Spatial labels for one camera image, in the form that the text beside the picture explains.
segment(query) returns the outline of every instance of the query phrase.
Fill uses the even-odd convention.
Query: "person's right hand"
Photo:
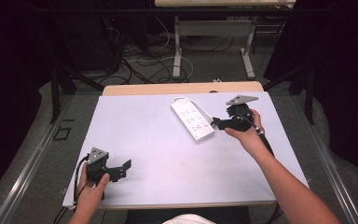
[[[264,132],[264,128],[261,125],[260,114],[256,110],[253,110],[253,109],[251,109],[251,110],[252,110],[252,113],[254,114],[254,124]],[[251,127],[246,132],[240,132],[240,131],[236,131],[234,129],[225,128],[225,132],[228,135],[238,139],[240,141],[242,147],[249,154],[251,154],[251,156],[254,156],[255,153],[260,150],[264,150],[264,149],[267,150],[263,141],[257,135],[257,132],[254,127]]]

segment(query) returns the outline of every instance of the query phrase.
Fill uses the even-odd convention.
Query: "power outlet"
[[[214,128],[190,100],[177,100],[171,107],[196,142],[214,133]]]

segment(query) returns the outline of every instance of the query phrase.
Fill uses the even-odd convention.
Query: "hand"
[[[94,183],[87,181],[87,163],[85,162],[81,171],[81,177],[77,186],[77,207],[71,219],[73,223],[89,223],[95,210],[101,202],[103,191],[109,183],[109,174],[103,175],[96,188]]]
[[[260,114],[256,110],[253,109],[251,110],[252,113],[254,114],[254,124],[264,132],[264,128],[261,125]],[[256,152],[260,151],[263,148],[266,148],[263,141],[257,135],[255,128],[253,127],[251,127],[246,132],[240,132],[234,129],[225,128],[225,132],[228,135],[238,139],[242,147],[253,157],[255,156]]]

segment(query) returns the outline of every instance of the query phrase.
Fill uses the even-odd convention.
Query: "person's right arm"
[[[259,114],[253,112],[255,125],[262,128]],[[229,128],[225,131],[237,138],[260,166],[290,223],[339,223],[330,208],[269,153],[254,128],[246,132]]]

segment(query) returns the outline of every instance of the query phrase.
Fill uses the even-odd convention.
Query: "table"
[[[225,102],[245,94],[259,111],[276,158],[307,184],[269,94],[258,82],[106,87],[96,106],[79,160],[93,147],[109,152],[108,167],[132,160],[127,177],[105,190],[101,209],[208,207],[274,203],[267,180],[239,142],[223,131],[198,143],[170,109],[186,96],[227,119]],[[73,200],[72,178],[63,206]]]
[[[156,0],[157,7],[254,7],[293,5],[296,0]],[[181,35],[238,35],[247,36],[246,46],[241,49],[241,56],[245,66],[246,75],[255,79],[255,72],[249,58],[250,48],[255,34],[257,17],[249,21],[180,21],[175,17],[175,58],[173,62],[172,77],[180,76],[182,49],[180,47]]]

